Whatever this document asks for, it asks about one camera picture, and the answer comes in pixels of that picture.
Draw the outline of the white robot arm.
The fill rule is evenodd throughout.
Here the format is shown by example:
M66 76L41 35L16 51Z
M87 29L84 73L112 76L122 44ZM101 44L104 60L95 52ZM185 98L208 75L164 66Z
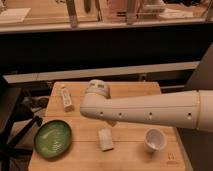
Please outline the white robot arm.
M99 120L213 132L213 90L111 98L108 83L91 80L80 113Z

